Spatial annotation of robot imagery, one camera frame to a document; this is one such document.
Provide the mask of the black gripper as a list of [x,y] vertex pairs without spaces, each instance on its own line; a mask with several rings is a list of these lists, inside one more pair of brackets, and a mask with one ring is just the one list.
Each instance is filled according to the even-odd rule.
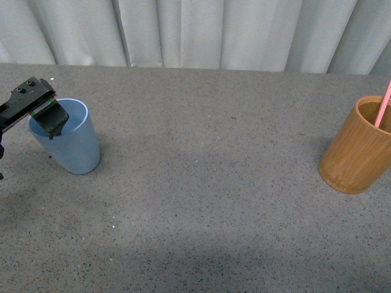
[[1,134],[31,115],[50,140],[60,136],[69,114],[54,98],[55,94],[56,91],[46,80],[33,76],[18,85],[1,105]]

